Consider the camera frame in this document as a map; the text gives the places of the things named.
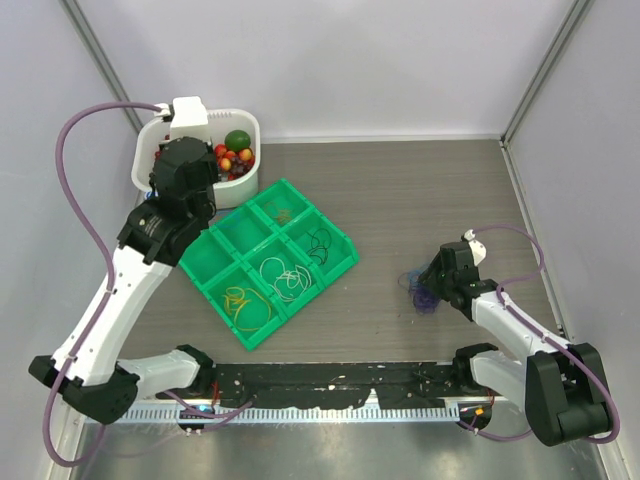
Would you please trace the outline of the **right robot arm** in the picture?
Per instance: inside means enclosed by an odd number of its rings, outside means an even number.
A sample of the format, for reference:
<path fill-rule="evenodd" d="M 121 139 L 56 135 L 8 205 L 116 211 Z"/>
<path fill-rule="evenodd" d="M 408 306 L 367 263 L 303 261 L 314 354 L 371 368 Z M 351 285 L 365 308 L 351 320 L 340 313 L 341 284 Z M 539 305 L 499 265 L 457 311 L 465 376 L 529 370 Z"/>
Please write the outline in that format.
<path fill-rule="evenodd" d="M 437 298 L 493 334 L 510 352 L 478 344 L 456 354 L 451 380 L 465 395 L 487 387 L 524 412 L 546 446 L 579 439 L 604 443 L 620 427 L 601 356 L 589 343 L 572 344 L 546 330 L 491 279 L 482 279 L 486 256 L 477 240 L 445 243 L 418 279 Z"/>

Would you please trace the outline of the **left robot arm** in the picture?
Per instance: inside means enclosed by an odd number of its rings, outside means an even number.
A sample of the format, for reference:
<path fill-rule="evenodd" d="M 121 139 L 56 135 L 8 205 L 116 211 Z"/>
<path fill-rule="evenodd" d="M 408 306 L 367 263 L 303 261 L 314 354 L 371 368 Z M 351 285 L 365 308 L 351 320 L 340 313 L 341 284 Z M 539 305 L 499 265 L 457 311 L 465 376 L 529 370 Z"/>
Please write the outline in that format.
<path fill-rule="evenodd" d="M 214 361 L 190 345 L 137 360 L 119 354 L 153 292 L 208 228 L 216 212 L 217 179 L 210 142 L 194 137 L 168 141 L 150 174 L 154 197 L 130 212 L 118 235 L 114 276 L 92 302 L 105 306 L 97 322 L 79 349 L 73 346 L 90 325 L 90 312 L 54 354 L 32 360 L 30 374 L 79 413 L 110 425 L 139 399 L 169 390 L 200 399 L 211 391 Z"/>

